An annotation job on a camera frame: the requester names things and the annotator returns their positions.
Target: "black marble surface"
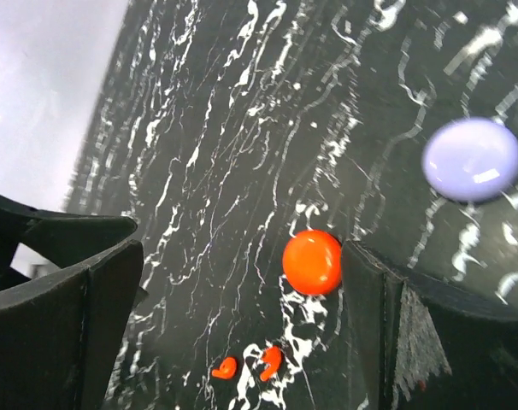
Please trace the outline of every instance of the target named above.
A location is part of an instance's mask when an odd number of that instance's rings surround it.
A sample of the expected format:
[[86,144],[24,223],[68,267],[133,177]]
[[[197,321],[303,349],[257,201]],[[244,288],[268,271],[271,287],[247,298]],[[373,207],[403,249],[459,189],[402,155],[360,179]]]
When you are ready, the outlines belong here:
[[518,307],[518,181],[466,206],[421,175],[468,115],[518,137],[518,1],[133,2],[68,204],[132,216],[145,246],[106,408],[368,408],[342,290],[282,276],[308,227]]

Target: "red-orange ball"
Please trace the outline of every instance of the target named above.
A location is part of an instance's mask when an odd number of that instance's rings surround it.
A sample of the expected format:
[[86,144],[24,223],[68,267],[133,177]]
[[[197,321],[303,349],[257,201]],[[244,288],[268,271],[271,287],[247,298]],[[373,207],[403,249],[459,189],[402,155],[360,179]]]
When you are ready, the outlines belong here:
[[290,285],[305,295],[325,295],[341,283],[341,245],[324,231],[302,231],[282,258]]

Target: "orange ball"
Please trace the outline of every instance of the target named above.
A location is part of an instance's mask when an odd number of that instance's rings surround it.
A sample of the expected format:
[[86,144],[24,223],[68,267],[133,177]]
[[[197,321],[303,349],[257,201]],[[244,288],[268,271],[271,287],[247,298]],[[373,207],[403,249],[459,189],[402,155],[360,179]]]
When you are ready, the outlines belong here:
[[305,295],[325,295],[341,283],[341,245],[324,231],[302,231],[282,257],[290,285]]

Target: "purple egg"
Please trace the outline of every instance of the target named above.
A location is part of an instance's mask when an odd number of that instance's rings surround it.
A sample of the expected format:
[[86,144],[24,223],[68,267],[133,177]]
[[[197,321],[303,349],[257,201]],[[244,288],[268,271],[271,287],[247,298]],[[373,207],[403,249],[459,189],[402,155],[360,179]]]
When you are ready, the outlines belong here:
[[453,201],[491,199],[518,175],[518,141],[491,120],[458,120],[433,134],[422,154],[422,170],[428,183]]

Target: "small orange piece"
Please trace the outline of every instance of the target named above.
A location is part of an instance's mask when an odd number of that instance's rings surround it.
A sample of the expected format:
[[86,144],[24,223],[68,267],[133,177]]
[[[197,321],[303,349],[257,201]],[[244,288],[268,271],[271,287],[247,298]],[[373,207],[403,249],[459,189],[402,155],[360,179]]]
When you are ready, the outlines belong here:
[[341,245],[324,231],[302,231],[287,243],[282,258],[290,285],[305,295],[325,295],[341,282]]
[[211,371],[211,375],[214,378],[224,378],[228,380],[229,378],[233,378],[236,374],[236,359],[233,357],[227,357],[221,362],[219,369],[214,369]]
[[267,368],[261,373],[261,380],[266,382],[280,369],[282,351],[276,346],[268,348],[262,356],[262,361],[267,363]]

